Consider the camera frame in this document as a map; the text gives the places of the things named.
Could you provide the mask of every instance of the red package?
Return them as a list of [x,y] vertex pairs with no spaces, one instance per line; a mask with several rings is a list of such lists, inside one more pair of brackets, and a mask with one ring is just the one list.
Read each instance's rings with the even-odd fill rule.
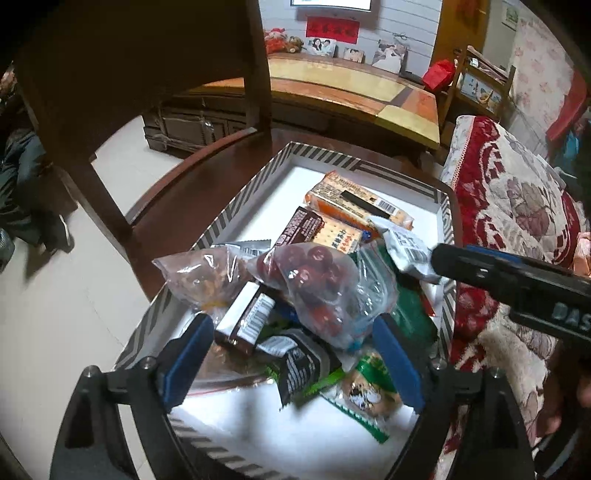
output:
[[452,61],[439,60],[429,67],[423,76],[423,83],[431,92],[438,92],[449,85],[455,72],[456,68]]

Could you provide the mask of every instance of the photo frame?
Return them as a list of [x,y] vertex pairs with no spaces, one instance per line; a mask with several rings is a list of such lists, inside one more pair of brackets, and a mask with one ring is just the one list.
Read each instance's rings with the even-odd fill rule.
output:
[[363,63],[365,52],[357,48],[346,48],[343,54],[344,60],[354,61],[355,63]]
[[332,38],[309,37],[306,38],[306,53],[317,57],[334,57],[336,40]]
[[503,2],[501,15],[501,23],[509,27],[511,30],[517,31],[517,24],[519,23],[519,8],[515,5]]
[[406,45],[379,40],[371,65],[398,74],[406,70],[407,55],[408,47]]

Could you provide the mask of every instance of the chair backrest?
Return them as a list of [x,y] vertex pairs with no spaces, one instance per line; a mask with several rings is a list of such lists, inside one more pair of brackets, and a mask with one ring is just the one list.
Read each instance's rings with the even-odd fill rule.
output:
[[269,128],[271,90],[256,0],[65,0],[15,58],[53,161],[88,162],[159,100],[244,77],[247,122]]

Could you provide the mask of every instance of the chocolate bar wrapper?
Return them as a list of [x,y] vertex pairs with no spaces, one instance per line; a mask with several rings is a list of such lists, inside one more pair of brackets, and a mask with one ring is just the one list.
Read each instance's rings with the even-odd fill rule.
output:
[[267,324],[275,300],[268,289],[247,282],[215,330],[215,339],[246,356],[254,352],[256,341]]
[[268,373],[277,383],[284,407],[297,397],[334,385],[344,376],[341,363],[328,344],[301,329],[285,330],[256,348],[274,357]]
[[316,212],[298,207],[274,246],[310,242],[323,224],[322,217]]

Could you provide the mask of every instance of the wooden cabinet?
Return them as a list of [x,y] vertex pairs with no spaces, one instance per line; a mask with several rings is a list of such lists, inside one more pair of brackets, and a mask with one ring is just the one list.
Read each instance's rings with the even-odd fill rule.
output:
[[[420,144],[354,116],[274,99],[273,127],[311,132],[335,140],[415,161]],[[237,95],[186,93],[144,113],[144,133],[150,148],[183,156],[246,127],[244,98]]]

